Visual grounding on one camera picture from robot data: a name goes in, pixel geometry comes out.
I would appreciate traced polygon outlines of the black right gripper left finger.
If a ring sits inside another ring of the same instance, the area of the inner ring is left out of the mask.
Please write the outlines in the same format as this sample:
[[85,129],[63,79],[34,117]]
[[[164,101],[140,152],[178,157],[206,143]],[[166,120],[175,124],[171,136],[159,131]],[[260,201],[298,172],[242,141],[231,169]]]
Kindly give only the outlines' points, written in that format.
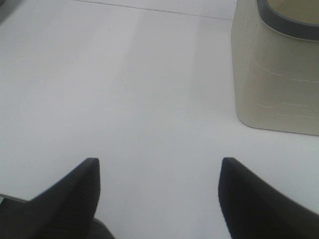
[[31,200],[2,196],[2,239],[112,239],[95,218],[100,198],[100,163],[87,158]]

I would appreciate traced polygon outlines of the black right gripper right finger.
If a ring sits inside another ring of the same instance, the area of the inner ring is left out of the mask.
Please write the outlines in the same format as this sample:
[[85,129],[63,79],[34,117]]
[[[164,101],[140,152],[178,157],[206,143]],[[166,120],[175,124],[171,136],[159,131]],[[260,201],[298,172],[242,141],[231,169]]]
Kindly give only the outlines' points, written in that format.
[[317,239],[319,216],[266,183],[235,158],[223,158],[218,199],[233,239]]

